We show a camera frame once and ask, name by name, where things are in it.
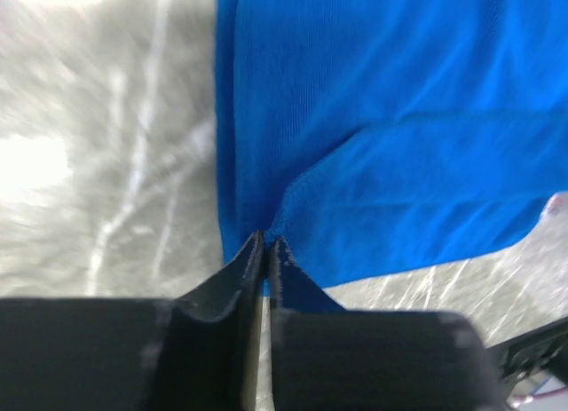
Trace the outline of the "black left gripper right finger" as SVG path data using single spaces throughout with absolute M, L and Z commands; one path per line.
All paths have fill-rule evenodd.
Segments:
M 493 361 L 460 314 L 347 310 L 282 239 L 269 279 L 276 409 L 503 409 Z

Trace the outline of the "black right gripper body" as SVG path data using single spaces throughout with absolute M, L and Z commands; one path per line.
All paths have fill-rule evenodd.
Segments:
M 567 384 L 567 326 L 563 317 L 489 347 L 501 388 L 513 389 L 541 371 Z

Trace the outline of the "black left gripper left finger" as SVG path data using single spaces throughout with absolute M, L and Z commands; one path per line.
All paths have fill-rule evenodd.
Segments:
M 2 409 L 254 409 L 263 254 L 174 299 L 3 299 Z

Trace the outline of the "blue towel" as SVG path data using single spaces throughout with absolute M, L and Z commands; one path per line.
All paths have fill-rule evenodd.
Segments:
M 505 249 L 567 188 L 567 0 L 217 0 L 224 259 L 323 288 Z

